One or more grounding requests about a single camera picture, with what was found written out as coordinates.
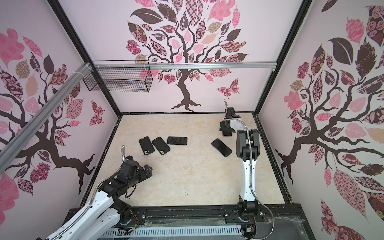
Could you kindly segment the black phone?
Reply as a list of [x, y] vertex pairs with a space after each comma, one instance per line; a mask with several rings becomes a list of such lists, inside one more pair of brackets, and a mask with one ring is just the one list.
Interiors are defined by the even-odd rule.
[[224, 157], [228, 157], [233, 151], [224, 144], [220, 139], [215, 139], [212, 141], [211, 145]]

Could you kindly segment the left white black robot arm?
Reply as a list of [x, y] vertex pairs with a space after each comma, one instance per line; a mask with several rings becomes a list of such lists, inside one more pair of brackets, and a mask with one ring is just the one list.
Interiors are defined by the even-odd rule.
[[152, 167], [142, 167], [133, 157], [126, 157], [116, 173], [99, 183], [90, 201], [46, 239], [97, 240], [119, 223], [138, 227], [138, 217], [120, 197], [127, 199], [131, 196], [127, 194], [130, 188], [136, 189], [152, 176]]

